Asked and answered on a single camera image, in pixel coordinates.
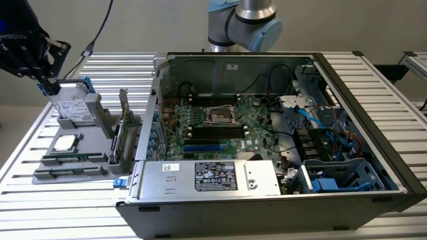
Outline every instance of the power supply label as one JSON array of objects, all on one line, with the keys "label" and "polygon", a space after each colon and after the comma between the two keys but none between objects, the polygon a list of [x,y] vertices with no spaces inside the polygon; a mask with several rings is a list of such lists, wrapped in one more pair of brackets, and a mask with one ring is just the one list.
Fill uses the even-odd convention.
[{"label": "power supply label", "polygon": [[236,162],[197,162],[194,188],[198,192],[238,190]]}]

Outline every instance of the sticker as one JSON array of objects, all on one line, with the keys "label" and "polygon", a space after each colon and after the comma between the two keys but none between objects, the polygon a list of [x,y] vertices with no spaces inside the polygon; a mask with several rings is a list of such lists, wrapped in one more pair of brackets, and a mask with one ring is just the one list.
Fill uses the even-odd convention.
[{"label": "sticker", "polygon": [[93,121],[93,115],[89,110],[86,101],[59,101],[58,102],[62,112],[67,115],[71,121]]},{"label": "sticker", "polygon": [[238,190],[237,168],[233,161],[197,162],[194,176],[194,188],[198,192]]},{"label": "sticker", "polygon": [[179,171],[179,170],[181,170],[179,163],[163,164],[163,172]]},{"label": "sticker", "polygon": [[238,70],[240,69],[240,65],[237,64],[228,64],[228,70]]}]

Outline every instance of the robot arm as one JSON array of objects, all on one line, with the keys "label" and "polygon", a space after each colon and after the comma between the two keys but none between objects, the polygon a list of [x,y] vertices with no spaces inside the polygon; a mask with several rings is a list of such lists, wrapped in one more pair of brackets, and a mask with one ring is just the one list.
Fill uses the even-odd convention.
[{"label": "robot arm", "polygon": [[237,52],[237,44],[252,52],[266,52],[282,30],[272,0],[210,0],[207,52]]},{"label": "robot arm", "polygon": [[0,2],[0,68],[38,80],[49,96],[62,89],[58,78],[70,49],[50,38],[27,0]]}]

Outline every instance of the motherboard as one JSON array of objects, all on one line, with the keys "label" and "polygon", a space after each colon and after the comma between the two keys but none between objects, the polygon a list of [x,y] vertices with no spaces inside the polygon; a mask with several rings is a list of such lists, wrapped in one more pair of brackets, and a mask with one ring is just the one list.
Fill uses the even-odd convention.
[{"label": "motherboard", "polygon": [[276,134],[262,128],[262,123],[272,125],[272,120],[264,117],[264,97],[246,95],[236,101],[217,99],[203,103],[198,99],[165,102],[169,161],[254,157],[281,162]]}]

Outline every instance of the warning label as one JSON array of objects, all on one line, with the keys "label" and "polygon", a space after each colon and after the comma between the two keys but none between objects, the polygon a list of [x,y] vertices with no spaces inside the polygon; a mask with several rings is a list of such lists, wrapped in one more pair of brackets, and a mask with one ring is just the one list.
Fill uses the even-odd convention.
[{"label": "warning label", "polygon": [[198,192],[238,190],[237,168],[233,161],[197,162],[194,188]]},{"label": "warning label", "polygon": [[89,110],[86,101],[59,101],[58,102],[62,111],[67,115],[71,121],[91,121],[93,115]]}]

